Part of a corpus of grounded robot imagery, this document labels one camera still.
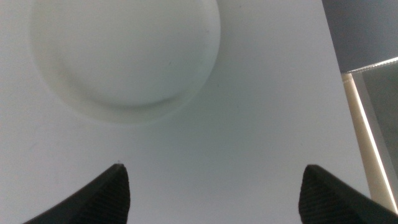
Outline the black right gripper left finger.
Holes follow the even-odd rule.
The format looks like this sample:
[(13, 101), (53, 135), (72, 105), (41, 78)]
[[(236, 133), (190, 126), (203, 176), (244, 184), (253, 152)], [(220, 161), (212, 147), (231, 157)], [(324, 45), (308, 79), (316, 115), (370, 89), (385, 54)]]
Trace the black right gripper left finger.
[(89, 184), (26, 221), (26, 224), (126, 224), (130, 208), (129, 177), (114, 164)]

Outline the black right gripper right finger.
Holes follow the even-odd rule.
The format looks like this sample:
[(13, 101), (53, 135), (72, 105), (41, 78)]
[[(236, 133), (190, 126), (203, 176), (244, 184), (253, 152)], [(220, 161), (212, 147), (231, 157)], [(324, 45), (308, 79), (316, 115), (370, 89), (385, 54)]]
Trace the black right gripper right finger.
[(318, 165), (306, 166), (298, 211), (302, 223), (397, 223), (397, 215)]

